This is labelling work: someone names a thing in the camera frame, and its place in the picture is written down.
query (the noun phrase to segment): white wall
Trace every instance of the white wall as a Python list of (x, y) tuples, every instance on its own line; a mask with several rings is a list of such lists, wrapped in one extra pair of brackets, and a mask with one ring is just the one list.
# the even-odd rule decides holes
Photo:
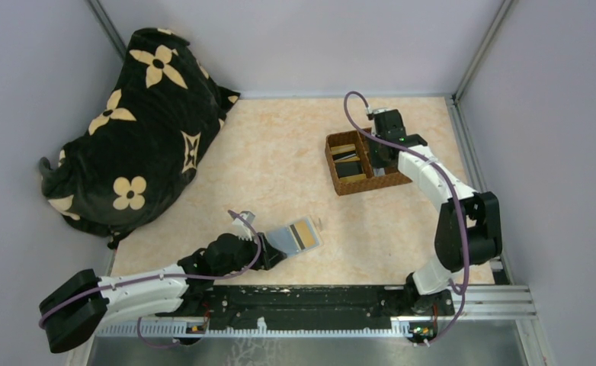
[(170, 27), (247, 97), (455, 92), (502, 0), (102, 0), (127, 42)]
[(596, 364), (596, 2), (519, 2), (461, 107), (556, 364)]
[(109, 252), (48, 206), (37, 161), (85, 131), (119, 70), (83, 1), (0, 2), (0, 365), (64, 362), (49, 353), (38, 304)]

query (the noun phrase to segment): black pillow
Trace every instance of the black pillow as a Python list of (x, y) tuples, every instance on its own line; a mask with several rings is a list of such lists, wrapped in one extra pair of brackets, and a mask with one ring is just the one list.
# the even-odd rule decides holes
[(135, 32), (106, 110), (62, 148), (57, 169), (40, 160), (50, 204), (74, 228), (112, 236), (110, 247), (177, 200), (239, 97), (188, 45), (169, 30)]

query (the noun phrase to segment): woven basket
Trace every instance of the woven basket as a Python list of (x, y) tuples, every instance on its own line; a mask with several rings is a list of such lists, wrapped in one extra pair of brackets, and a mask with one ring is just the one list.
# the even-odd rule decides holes
[[(370, 128), (365, 128), (364, 130), (368, 133), (371, 131)], [(356, 147), (363, 173), (367, 178), (361, 181), (344, 183), (338, 179), (338, 175), (336, 174), (334, 158), (332, 157), (332, 147), (351, 143)], [(393, 185), (404, 185), (411, 182), (408, 177), (399, 173), (395, 167), (386, 168), (385, 175), (375, 177), (372, 166), (370, 165), (369, 151), (370, 148), (367, 145), (367, 139), (356, 130), (333, 133), (325, 138), (325, 158), (327, 159), (327, 165), (329, 165), (329, 174), (332, 175), (332, 183), (334, 183), (336, 194), (344, 196), (346, 194), (392, 187)]]

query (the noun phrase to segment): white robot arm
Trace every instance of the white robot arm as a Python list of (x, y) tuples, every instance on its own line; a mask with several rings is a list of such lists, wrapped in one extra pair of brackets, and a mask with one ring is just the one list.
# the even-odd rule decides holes
[[(399, 153), (399, 171), (410, 178), (419, 189), (428, 197), (437, 212), (439, 212), (441, 205), (448, 202), (451, 198), (450, 189), (446, 182), (440, 177), (439, 173), (433, 169), (431, 162), (437, 163), (453, 182), (453, 187), (460, 200), (472, 197), (476, 192), (475, 189), (464, 184), (458, 178), (449, 172), (446, 167), (441, 164), (429, 146), (417, 145), (410, 147), (411, 150), (422, 154), (427, 160), (422, 160), (417, 156), (413, 156), (406, 152)], [(433, 257), (424, 267), (418, 269), (413, 274), (417, 291), (421, 295), (434, 294), (442, 291), (448, 287), (448, 281), (459, 275), (462, 270), (458, 272), (451, 272), (445, 268), (437, 256)]]
[(157, 271), (122, 277), (97, 277), (92, 269), (74, 274), (40, 303), (40, 327), (51, 352), (73, 349), (110, 324), (152, 314), (193, 313), (214, 280), (235, 277), (234, 271), (269, 270), (295, 254), (277, 249), (279, 242), (269, 242), (264, 233), (258, 234), (258, 249), (250, 226), (255, 215), (246, 211), (236, 216), (250, 230), (237, 219), (239, 236), (224, 233), (206, 248)]
[[(463, 273), (463, 251), (458, 217), (466, 227), (466, 217), (476, 225), (466, 231), (469, 263), (479, 265), (501, 254), (501, 232), (498, 199), (492, 192), (479, 193), (461, 182), (439, 162), (428, 143), (419, 135), (408, 135), (397, 110), (368, 111), (374, 120), (373, 135), (390, 143), (406, 147), (415, 154), (369, 140), (373, 168), (396, 165), (399, 172), (410, 178), (440, 213), (434, 240), (436, 256), (424, 267), (409, 275), (406, 286), (413, 287), (414, 300), (436, 294), (449, 286), (451, 278)], [(442, 179), (435, 164), (448, 177), (463, 210), (457, 215), (451, 200), (451, 187)]]

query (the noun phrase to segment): purple cable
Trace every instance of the purple cable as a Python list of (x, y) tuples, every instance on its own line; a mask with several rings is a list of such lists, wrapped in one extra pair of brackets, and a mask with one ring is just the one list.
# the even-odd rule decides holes
[(143, 337), (143, 334), (141, 334), (141, 317), (139, 317), (139, 319), (136, 321), (136, 335), (139, 336), (139, 339), (141, 339), (143, 343), (145, 343), (150, 348), (170, 349), (173, 347), (177, 347), (178, 345), (181, 345), (181, 343), (178, 340), (173, 341), (169, 345), (155, 345), (154, 343), (148, 342), (148, 340), (145, 337)]
[[(354, 119), (352, 118), (352, 116), (350, 115), (350, 111), (348, 110), (348, 99), (350, 98), (351, 95), (356, 95), (358, 96), (363, 103), (365, 104), (365, 108), (369, 108), (370, 104), (367, 102), (367, 100), (365, 99), (365, 97), (359, 93), (358, 91), (350, 91), (345, 95), (345, 98), (343, 99), (343, 109), (345, 110), (345, 116), (347, 116), (348, 120), (350, 121), (350, 124), (352, 126), (354, 126), (354, 128), (361, 134), (363, 134), (366, 138), (370, 139), (370, 140), (374, 140), (377, 141), (378, 143), (382, 143), (383, 145), (392, 147), (394, 149), (398, 149), (401, 150), (403, 152), (406, 152), (410, 155), (413, 155), (417, 158), (420, 158), (423, 161), (428, 161), (428, 158), (422, 154), (420, 154), (419, 152), (416, 152), (414, 150), (411, 150), (407, 147), (404, 146), (400, 146), (397, 145), (396, 143), (391, 143), (390, 141), (385, 141), (383, 139), (380, 139), (379, 137), (376, 136), (372, 136), (371, 133), (367, 133), (365, 132), (362, 128), (360, 128), (355, 122)], [(457, 312), (455, 312), (455, 316), (453, 317), (453, 319), (448, 323), (448, 325), (446, 326), (446, 328), (442, 329), (442, 331), (437, 335), (437, 337), (435, 337), (432, 341), (430, 341), (428, 344), (433, 344), (437, 339), (441, 338), (444, 334), (446, 334), (446, 332), (448, 331), (448, 329), (450, 329), (451, 326), (453, 326), (453, 324), (455, 324), (455, 322), (457, 321), (457, 319), (460, 317), (460, 315), (462, 314), (462, 311), (464, 310), (464, 304), (466, 303), (466, 288), (469, 286), (469, 266), (470, 266), (470, 260), (469, 260), (469, 239), (466, 236), (466, 224), (464, 223), (464, 217), (462, 214), (462, 207), (460, 205), (460, 199), (457, 197), (457, 192), (455, 192), (455, 188), (453, 187), (453, 183), (450, 181), (450, 178), (448, 177), (448, 175), (446, 174), (446, 172), (435, 162), (431, 163), (431, 166), (433, 167), (433, 169), (435, 169), (437, 171), (437, 173), (439, 173), (439, 175), (442, 177), (442, 179), (446, 182), (446, 186), (448, 187), (448, 190), (450, 191), (450, 195), (453, 198), (453, 205), (455, 206), (455, 214), (457, 215), (457, 222), (460, 225), (460, 239), (462, 240), (462, 256), (463, 256), (463, 264), (464, 264), (464, 280), (462, 283), (462, 286), (459, 290), (457, 290), (457, 287), (455, 286), (455, 283), (453, 283), (453, 281), (451, 280), (451, 287), (453, 288), (453, 291), (460, 295), (462, 297), (462, 300), (460, 302), (460, 308), (457, 310)]]
[[(195, 280), (212, 280), (212, 281), (228, 280), (230, 278), (238, 277), (239, 275), (242, 275), (242, 274), (244, 274), (244, 272), (251, 269), (251, 267), (253, 267), (253, 265), (258, 261), (258, 258), (260, 258), (260, 254), (262, 253), (262, 241), (260, 240), (260, 238), (258, 236), (258, 232), (256, 232), (255, 229), (253, 229), (253, 226), (251, 226), (250, 223), (248, 223), (241, 216), (239, 216), (237, 213), (235, 213), (231, 210), (229, 210), (229, 214), (231, 215), (231, 217), (233, 219), (238, 219), (238, 220), (242, 221), (244, 223), (244, 225), (249, 230), (251, 230), (251, 233), (253, 233), (255, 244), (258, 245), (258, 251), (255, 253), (255, 257), (253, 257), (253, 260), (251, 261), (251, 263), (247, 264), (240, 271), (237, 271), (232, 274), (227, 274), (226, 276), (221, 276), (221, 277), (204, 276), (201, 274), (190, 274), (189, 275), (189, 274), (173, 274), (173, 273), (171, 273), (171, 274), (164, 274), (163, 278), (190, 278), (190, 279), (195, 279)], [(148, 277), (134, 278), (133, 280), (117, 282), (115, 287), (129, 286), (131, 284), (139, 284), (141, 282), (154, 281), (154, 280), (161, 280), (161, 277), (156, 274), (156, 275), (152, 275), (152, 276), (148, 276)], [(70, 305), (71, 303), (74, 303), (82, 298), (85, 298), (85, 297), (91, 295), (91, 294), (94, 294), (94, 293), (97, 293), (100, 291), (110, 290), (111, 288), (112, 288), (112, 285), (110, 285), (110, 284), (105, 285), (105, 286), (94, 287), (90, 290), (83, 291), (80, 294), (75, 295), (74, 297), (70, 297), (69, 299), (63, 301), (62, 303), (59, 303), (58, 305), (54, 306), (51, 310), (44, 313), (44, 315), (42, 315), (42, 317), (40, 318), (40, 321), (38, 322), (38, 326), (41, 329), (44, 329), (44, 322), (47, 319), (49, 319), (49, 317), (52, 316), (54, 313), (59, 312), (63, 307), (66, 307), (66, 306)]]

